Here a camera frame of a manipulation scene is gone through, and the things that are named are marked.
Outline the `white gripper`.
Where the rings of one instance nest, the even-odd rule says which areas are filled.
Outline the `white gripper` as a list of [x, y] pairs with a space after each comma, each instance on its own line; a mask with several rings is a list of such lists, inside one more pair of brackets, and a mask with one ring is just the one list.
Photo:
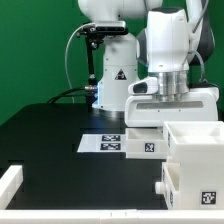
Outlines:
[[130, 96], [125, 105], [128, 127], [161, 127], [165, 121], [217, 121], [217, 87], [193, 88], [180, 101], [161, 102], [152, 95]]

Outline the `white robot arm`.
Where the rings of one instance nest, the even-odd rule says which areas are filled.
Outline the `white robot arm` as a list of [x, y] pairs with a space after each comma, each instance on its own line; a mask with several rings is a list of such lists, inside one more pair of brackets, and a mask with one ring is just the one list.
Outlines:
[[122, 113], [130, 128], [218, 119], [219, 90], [204, 79], [188, 84], [189, 67], [214, 49], [209, 0], [185, 1], [180, 8], [163, 0], [78, 0], [92, 44], [105, 45], [96, 110]]

